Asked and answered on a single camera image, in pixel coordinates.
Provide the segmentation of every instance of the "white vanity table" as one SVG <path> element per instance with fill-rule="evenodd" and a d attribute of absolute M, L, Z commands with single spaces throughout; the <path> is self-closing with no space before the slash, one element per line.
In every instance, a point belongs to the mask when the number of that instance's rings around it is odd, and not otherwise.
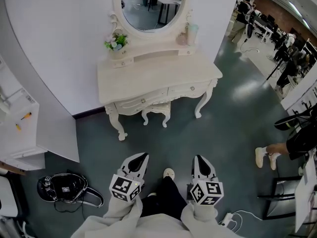
<path fill-rule="evenodd" d="M 132 27 L 122 13 L 121 1 L 113 0 L 112 33 L 128 35 L 122 56 L 108 56 L 98 63 L 99 100 L 105 106 L 119 140 L 127 136 L 119 115 L 134 115 L 150 105 L 181 97 L 202 97 L 195 109 L 209 101 L 222 73 L 196 46 L 181 46 L 176 37 L 191 24 L 188 0 L 182 0 L 174 19 L 165 27 L 142 32 Z"/>
<path fill-rule="evenodd" d="M 195 109 L 196 118 L 200 118 L 200 109 L 221 77 L 220 70 L 199 51 L 192 56 L 144 59 L 123 68 L 112 68 L 109 61 L 103 61 L 98 65 L 99 100 L 122 141 L 127 133 L 119 115 L 130 116 L 153 104 L 203 95 Z"/>

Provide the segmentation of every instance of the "fiducial marker cube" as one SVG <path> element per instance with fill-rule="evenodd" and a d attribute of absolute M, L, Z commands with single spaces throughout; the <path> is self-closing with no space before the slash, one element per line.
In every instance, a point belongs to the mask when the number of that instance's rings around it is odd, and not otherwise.
<path fill-rule="evenodd" d="M 190 193 L 200 205 L 215 205 L 224 196 L 222 182 L 196 180 Z"/>
<path fill-rule="evenodd" d="M 138 181 L 113 175 L 109 189 L 115 198 L 131 202 L 141 192 L 141 186 Z"/>

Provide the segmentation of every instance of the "black pants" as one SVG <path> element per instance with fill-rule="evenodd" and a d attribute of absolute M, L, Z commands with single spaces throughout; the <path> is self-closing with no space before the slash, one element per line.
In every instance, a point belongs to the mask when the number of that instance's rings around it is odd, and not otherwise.
<path fill-rule="evenodd" d="M 287 47 L 283 43 L 282 46 L 279 48 L 279 50 L 276 52 L 274 59 L 277 60 L 277 61 L 280 61 L 284 51 L 287 51 Z"/>
<path fill-rule="evenodd" d="M 141 217 L 164 213 L 180 220 L 184 207 L 187 205 L 179 194 L 176 184 L 171 177 L 165 177 L 156 190 L 157 196 L 142 199 L 143 210 Z"/>
<path fill-rule="evenodd" d="M 282 75 L 279 77 L 276 84 L 279 85 L 280 87 L 285 87 L 289 83 L 287 76 L 288 75 L 295 76 L 296 73 L 297 73 L 296 66 L 295 66 L 294 62 L 292 60 L 290 60 L 287 64 L 285 70 L 283 71 Z"/>

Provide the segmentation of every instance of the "dark baseboard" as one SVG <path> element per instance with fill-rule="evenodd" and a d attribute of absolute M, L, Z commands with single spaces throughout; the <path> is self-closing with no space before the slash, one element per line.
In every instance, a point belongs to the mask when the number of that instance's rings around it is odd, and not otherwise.
<path fill-rule="evenodd" d="M 73 117 L 75 118 L 75 120 L 77 120 L 77 119 L 80 119 L 80 118 L 92 116 L 92 115 L 95 115 L 95 114 L 98 114 L 98 113 L 102 113 L 102 112 L 105 112 L 105 107 L 100 107 L 100 108 L 97 108 L 97 109 L 88 110 L 88 111 L 85 111 L 83 113 L 79 113 L 79 114 L 73 115 Z"/>

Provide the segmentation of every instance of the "curved white wall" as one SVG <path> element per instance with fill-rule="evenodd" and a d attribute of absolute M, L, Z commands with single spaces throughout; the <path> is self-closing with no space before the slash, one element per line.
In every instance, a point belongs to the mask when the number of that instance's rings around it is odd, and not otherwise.
<path fill-rule="evenodd" d="M 236 0 L 192 0 L 198 38 L 213 61 Z M 111 32 L 112 0 L 5 0 L 22 49 L 72 114 L 100 107 L 97 60 Z"/>

